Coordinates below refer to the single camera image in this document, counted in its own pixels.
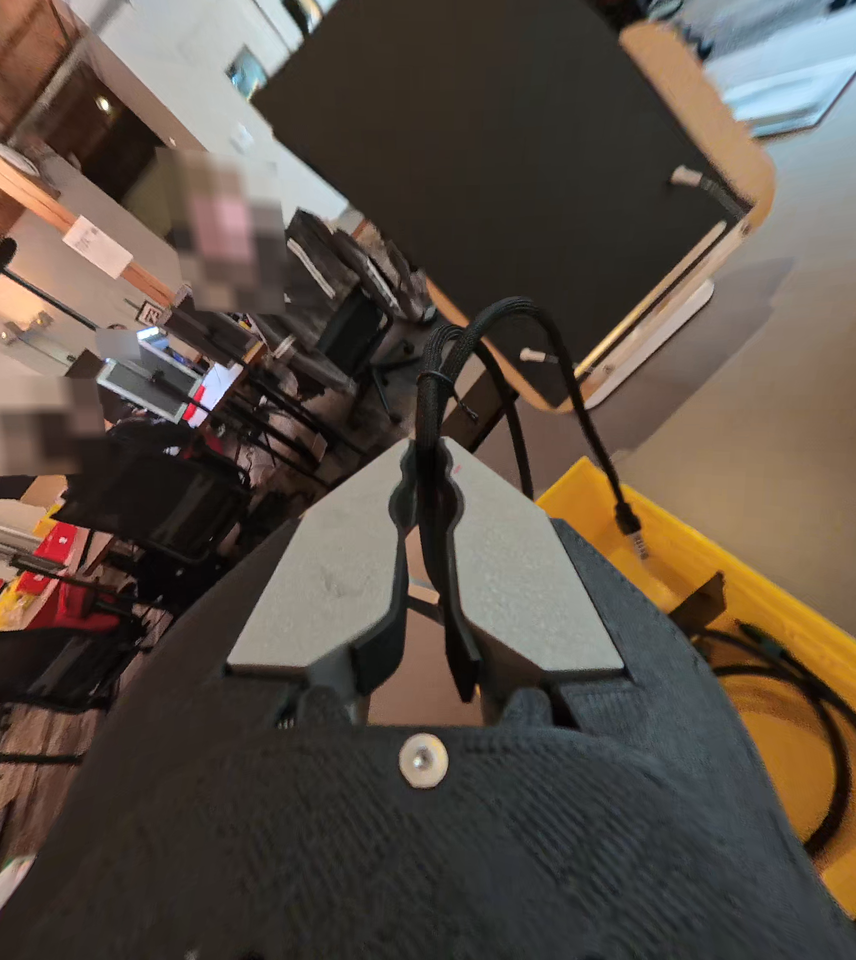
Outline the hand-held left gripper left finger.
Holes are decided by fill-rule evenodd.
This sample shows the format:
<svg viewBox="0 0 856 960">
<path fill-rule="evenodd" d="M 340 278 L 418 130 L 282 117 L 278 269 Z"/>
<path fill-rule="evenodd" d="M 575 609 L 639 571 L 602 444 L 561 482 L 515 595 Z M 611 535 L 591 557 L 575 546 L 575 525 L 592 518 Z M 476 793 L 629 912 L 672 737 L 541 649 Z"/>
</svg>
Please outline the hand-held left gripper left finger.
<svg viewBox="0 0 856 960">
<path fill-rule="evenodd" d="M 405 438 L 305 512 L 227 657 L 231 674 L 369 695 L 396 671 L 413 467 Z"/>
</svg>

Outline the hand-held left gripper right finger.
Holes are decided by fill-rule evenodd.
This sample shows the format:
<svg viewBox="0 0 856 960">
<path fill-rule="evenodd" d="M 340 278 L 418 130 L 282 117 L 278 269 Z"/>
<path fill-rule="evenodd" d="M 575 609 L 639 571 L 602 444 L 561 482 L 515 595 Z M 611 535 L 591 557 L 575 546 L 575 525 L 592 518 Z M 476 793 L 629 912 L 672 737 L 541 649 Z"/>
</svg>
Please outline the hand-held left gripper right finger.
<svg viewBox="0 0 856 960">
<path fill-rule="evenodd" d="M 457 442 L 437 452 L 435 587 L 459 695 L 626 675 L 549 515 Z"/>
</svg>

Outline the yellow plastic bin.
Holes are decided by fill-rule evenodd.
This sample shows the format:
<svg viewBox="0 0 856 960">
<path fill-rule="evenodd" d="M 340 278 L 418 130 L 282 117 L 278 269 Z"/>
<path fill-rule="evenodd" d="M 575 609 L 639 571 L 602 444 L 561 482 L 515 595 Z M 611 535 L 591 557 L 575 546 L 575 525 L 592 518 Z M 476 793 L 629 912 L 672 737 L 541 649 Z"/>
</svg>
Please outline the yellow plastic bin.
<svg viewBox="0 0 856 960">
<path fill-rule="evenodd" d="M 821 879 L 856 923 L 856 639 L 629 488 L 649 558 L 618 530 L 582 458 L 538 500 L 668 615 L 720 680 Z"/>
</svg>

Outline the black mesh office chair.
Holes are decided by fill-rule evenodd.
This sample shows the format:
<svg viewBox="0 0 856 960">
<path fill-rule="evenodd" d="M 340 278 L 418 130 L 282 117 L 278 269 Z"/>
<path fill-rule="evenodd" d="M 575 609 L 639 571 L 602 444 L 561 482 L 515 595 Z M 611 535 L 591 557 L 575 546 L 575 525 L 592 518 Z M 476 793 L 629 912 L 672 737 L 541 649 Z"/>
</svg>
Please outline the black mesh office chair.
<svg viewBox="0 0 856 960">
<path fill-rule="evenodd" d="M 52 519 L 195 565 L 244 521 L 251 498 L 248 472 L 193 427 L 135 417 L 83 443 Z"/>
</svg>

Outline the black-legged desk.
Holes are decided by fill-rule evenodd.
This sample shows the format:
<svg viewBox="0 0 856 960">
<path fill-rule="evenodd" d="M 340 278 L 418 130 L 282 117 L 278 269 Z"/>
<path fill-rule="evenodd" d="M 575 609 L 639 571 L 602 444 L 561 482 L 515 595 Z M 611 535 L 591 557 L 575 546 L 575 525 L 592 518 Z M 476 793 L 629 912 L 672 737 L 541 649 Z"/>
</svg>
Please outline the black-legged desk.
<svg viewBox="0 0 856 960">
<path fill-rule="evenodd" d="M 211 363 L 203 384 L 189 391 L 166 386 L 160 374 L 152 376 L 164 392 L 183 399 L 189 412 L 201 411 L 212 422 L 242 425 L 250 441 L 268 452 L 272 448 L 261 438 L 275 438 L 313 468 L 319 466 L 321 455 L 274 427 L 272 414 L 284 415 L 307 428 L 324 441 L 326 450 L 345 449 L 361 458 L 366 455 L 363 448 L 314 414 L 297 395 L 285 392 L 278 375 L 266 366 L 267 343 L 251 329 L 229 315 L 197 310 L 188 294 L 161 317 L 161 327 L 168 334 Z"/>
</svg>

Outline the silver monitor on stand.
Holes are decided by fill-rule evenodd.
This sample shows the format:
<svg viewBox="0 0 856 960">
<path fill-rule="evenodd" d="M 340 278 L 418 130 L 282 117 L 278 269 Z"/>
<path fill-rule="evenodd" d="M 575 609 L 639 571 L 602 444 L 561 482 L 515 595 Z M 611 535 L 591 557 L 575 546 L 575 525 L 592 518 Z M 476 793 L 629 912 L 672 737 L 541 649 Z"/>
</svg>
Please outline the silver monitor on stand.
<svg viewBox="0 0 856 960">
<path fill-rule="evenodd" d="M 189 408 L 202 377 L 166 354 L 143 353 L 138 361 L 109 359 L 95 382 L 114 395 L 177 423 Z"/>
</svg>

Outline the red box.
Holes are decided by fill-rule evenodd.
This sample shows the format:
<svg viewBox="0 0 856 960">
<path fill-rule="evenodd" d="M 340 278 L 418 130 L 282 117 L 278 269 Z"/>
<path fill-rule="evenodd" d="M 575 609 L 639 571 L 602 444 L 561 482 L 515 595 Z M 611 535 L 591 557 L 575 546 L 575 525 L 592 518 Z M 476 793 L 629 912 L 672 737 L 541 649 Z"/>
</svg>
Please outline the red box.
<svg viewBox="0 0 856 960">
<path fill-rule="evenodd" d="M 59 522 L 48 516 L 35 529 L 41 537 L 34 558 L 55 570 L 54 579 L 25 572 L 17 580 L 20 601 L 15 629 L 81 627 L 99 629 L 114 622 L 110 598 L 80 586 L 98 581 L 115 543 L 110 534 Z"/>
</svg>

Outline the black chair with jacket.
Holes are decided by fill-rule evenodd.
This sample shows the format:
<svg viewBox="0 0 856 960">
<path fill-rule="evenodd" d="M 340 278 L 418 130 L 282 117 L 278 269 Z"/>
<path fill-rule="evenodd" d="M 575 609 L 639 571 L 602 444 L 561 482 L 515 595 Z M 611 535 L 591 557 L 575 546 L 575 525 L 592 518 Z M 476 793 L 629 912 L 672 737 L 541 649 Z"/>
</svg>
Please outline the black chair with jacket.
<svg viewBox="0 0 856 960">
<path fill-rule="evenodd" d="M 299 208 L 286 228 L 289 271 L 284 325 L 320 361 L 338 374 L 356 404 L 374 391 L 389 421 L 404 415 L 389 408 L 388 375 L 419 360 L 414 342 L 401 338 L 395 353 L 379 353 L 397 325 L 420 325 L 434 316 L 420 275 L 392 242 L 380 262 L 351 234 Z"/>
</svg>

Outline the white paper sign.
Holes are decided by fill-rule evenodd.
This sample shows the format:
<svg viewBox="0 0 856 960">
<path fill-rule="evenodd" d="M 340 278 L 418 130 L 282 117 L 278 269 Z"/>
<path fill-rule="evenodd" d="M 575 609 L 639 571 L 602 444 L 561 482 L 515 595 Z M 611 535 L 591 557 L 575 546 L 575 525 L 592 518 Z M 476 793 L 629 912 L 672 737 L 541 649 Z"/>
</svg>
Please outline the white paper sign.
<svg viewBox="0 0 856 960">
<path fill-rule="evenodd" d="M 113 281 L 122 276 L 133 260 L 128 249 L 84 216 L 77 217 L 61 239 Z"/>
</svg>

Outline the black board wooden stand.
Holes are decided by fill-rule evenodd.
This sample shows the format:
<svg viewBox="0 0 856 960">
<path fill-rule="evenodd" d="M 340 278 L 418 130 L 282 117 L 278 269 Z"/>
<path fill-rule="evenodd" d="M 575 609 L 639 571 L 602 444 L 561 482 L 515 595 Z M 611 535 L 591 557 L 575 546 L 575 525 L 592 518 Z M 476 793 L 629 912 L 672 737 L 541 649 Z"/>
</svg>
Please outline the black board wooden stand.
<svg viewBox="0 0 856 960">
<path fill-rule="evenodd" d="M 452 323 L 545 309 L 587 407 L 709 300 L 776 188 L 675 30 L 588 2 L 337 2 L 252 104 Z"/>
</svg>

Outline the white flat tray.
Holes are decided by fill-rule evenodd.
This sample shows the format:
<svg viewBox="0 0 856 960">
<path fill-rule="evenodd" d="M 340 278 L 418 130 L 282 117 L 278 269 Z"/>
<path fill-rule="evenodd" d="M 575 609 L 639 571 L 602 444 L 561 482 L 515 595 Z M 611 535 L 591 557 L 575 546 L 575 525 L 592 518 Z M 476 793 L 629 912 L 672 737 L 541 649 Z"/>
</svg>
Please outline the white flat tray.
<svg viewBox="0 0 856 960">
<path fill-rule="evenodd" d="M 817 127 L 856 78 L 856 54 L 732 86 L 722 102 L 756 139 Z"/>
</svg>

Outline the wooden post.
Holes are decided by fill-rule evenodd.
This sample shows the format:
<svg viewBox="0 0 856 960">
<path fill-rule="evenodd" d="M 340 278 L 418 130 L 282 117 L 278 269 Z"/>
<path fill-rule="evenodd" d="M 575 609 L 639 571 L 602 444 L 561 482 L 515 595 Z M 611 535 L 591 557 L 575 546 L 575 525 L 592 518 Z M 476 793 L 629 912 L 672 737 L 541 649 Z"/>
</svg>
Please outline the wooden post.
<svg viewBox="0 0 856 960">
<path fill-rule="evenodd" d="M 34 178 L 1 156 L 0 189 L 24 209 L 55 228 L 60 235 L 63 235 L 78 217 L 51 197 Z M 124 279 L 159 306 L 168 307 L 173 304 L 173 292 L 170 288 L 135 260 L 132 260 L 120 279 Z"/>
</svg>

